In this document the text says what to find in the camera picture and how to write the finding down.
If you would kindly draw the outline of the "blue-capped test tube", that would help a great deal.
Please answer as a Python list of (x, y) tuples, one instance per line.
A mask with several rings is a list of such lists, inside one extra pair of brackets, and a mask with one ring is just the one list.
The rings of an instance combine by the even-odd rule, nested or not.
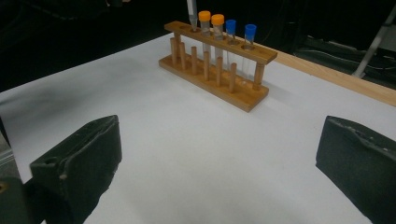
[[(255, 38), (256, 30), (257, 30), (257, 26), (255, 24), (247, 24), (245, 26), (244, 50), (254, 49), (254, 38)], [(244, 73), (245, 78), (249, 78), (248, 70), (249, 70), (249, 59), (244, 58), (242, 71)]]
[[(225, 22), (226, 33), (227, 33), (227, 44), (232, 46), (235, 44), (235, 29), (236, 29), (236, 20), (227, 20)], [(231, 68), (232, 63), (234, 62), (234, 54), (230, 51), (227, 52), (227, 64), (228, 68)]]

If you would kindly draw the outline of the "orange-capped test tube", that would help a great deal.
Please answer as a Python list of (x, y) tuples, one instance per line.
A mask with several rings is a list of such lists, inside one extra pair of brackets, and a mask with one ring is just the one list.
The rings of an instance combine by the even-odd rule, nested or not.
[[(210, 19), (211, 13), (208, 10), (202, 10), (198, 13), (198, 20), (200, 22), (201, 35), (210, 37)], [(211, 59), (211, 46), (209, 44), (203, 44), (203, 52), (208, 54), (208, 59)]]
[[(213, 28), (213, 38), (216, 41), (223, 40), (223, 25), (224, 16), (222, 14), (214, 14), (211, 16), (211, 23)], [(217, 63), (223, 65), (223, 49), (215, 47), (215, 56)]]

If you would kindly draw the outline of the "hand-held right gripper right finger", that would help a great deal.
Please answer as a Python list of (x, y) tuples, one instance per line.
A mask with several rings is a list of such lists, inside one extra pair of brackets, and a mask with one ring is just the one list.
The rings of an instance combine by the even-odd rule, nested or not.
[(396, 224), (396, 141), (329, 116), (316, 166), (373, 224)]

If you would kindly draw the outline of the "white table sheet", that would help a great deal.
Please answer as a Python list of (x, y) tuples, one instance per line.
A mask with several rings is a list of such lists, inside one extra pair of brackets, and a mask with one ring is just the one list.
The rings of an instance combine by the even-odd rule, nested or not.
[(324, 120), (396, 140), (396, 106), (280, 62), (245, 112), (162, 69), (168, 36), (0, 93), (23, 179), (85, 123), (120, 120), (122, 162), (86, 224), (371, 224), (316, 166)]

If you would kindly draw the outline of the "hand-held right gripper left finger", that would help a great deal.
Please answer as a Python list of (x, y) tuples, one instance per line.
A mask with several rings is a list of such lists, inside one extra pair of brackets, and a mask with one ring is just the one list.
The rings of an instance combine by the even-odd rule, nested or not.
[(93, 120), (30, 164), (44, 190), (47, 224), (83, 224), (121, 162), (116, 115)]

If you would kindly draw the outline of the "white metal stand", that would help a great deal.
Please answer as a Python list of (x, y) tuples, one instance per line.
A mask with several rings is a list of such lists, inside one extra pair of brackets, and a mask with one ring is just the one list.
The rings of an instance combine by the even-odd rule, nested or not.
[(375, 38), (373, 39), (370, 47), (367, 49), (364, 57), (362, 58), (358, 68), (352, 74), (353, 77), (363, 78), (365, 76), (364, 70), (368, 66), (369, 62), (374, 57), (376, 51), (378, 50), (380, 44), (386, 38), (390, 27), (394, 19), (396, 18), (396, 4), (393, 6), (392, 10), (390, 11), (389, 15), (387, 16), (386, 20), (382, 23), (380, 29), (378, 30)]

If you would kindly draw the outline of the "wooden test tube rack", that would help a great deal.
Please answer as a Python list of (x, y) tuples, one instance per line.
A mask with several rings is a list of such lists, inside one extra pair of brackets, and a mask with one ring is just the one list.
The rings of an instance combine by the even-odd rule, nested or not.
[[(181, 21), (169, 22), (164, 29), (174, 35), (170, 38), (171, 54), (159, 60), (160, 67), (246, 112), (268, 95), (262, 78), (265, 66), (277, 56), (275, 51), (244, 40), (204, 36), (199, 29), (193, 30)], [(211, 56), (195, 46), (186, 48), (184, 37), (253, 61), (253, 78), (242, 77), (239, 74), (242, 66), (238, 63), (227, 64), (224, 58)]]

